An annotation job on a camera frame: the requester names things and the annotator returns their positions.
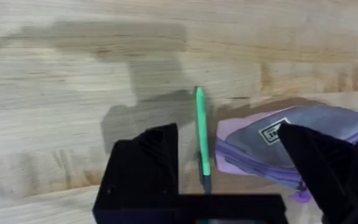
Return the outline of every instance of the wooden table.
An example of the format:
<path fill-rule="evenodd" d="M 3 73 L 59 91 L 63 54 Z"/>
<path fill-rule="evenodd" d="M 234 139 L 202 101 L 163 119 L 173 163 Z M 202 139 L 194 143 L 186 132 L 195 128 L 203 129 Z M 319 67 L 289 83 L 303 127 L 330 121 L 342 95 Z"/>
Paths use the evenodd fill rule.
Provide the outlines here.
<path fill-rule="evenodd" d="M 194 86 L 220 119 L 326 103 L 358 111 L 358 1 L 0 0 L 0 223 L 93 223 L 117 139 L 178 123 L 199 192 Z M 214 170 L 215 192 L 291 189 Z"/>

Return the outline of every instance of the lavender fabric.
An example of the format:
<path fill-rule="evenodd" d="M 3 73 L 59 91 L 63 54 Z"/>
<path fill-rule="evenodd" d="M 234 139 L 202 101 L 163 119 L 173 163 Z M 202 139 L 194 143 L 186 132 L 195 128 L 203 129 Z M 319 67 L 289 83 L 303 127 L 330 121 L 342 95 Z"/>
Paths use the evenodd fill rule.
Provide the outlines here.
<path fill-rule="evenodd" d="M 338 139 L 358 142 L 358 112 L 325 105 L 294 106 L 220 121 L 215 148 L 218 169 L 232 174 L 258 175 L 294 189 L 306 190 L 277 136 L 282 123 L 297 124 Z"/>

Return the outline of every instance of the wood grain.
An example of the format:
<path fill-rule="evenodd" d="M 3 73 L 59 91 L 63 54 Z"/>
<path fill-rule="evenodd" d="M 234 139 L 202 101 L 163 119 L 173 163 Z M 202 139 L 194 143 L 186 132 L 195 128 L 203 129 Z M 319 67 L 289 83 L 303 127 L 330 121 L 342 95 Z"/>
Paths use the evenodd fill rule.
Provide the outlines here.
<path fill-rule="evenodd" d="M 220 119 L 326 103 L 358 111 L 358 1 L 0 0 L 0 223 L 92 223 L 117 139 L 176 122 L 199 192 L 191 91 Z M 214 170 L 216 192 L 290 189 Z"/>

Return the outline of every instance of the green marker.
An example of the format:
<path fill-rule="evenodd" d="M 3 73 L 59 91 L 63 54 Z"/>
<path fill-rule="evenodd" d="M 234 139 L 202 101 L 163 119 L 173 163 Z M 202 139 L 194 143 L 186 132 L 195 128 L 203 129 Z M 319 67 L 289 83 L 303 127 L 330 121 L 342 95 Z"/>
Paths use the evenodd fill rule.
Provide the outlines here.
<path fill-rule="evenodd" d="M 205 193 L 210 194 L 212 191 L 212 182 L 211 167 L 209 165 L 208 131 L 206 124 L 204 90 L 200 87 L 196 87 L 195 92 L 197 112 L 196 128 L 198 132 L 198 144 L 200 147 L 199 164 L 201 183 L 203 184 Z"/>

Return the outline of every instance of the white label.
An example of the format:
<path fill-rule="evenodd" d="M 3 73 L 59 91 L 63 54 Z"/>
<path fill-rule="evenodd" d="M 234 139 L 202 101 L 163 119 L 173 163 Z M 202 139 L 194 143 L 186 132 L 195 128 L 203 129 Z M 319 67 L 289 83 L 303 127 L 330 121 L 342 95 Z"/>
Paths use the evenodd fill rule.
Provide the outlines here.
<path fill-rule="evenodd" d="M 280 140 L 278 138 L 277 131 L 282 123 L 290 124 L 290 121 L 287 118 L 283 118 L 267 126 L 266 128 L 259 130 L 259 134 L 269 146 Z"/>

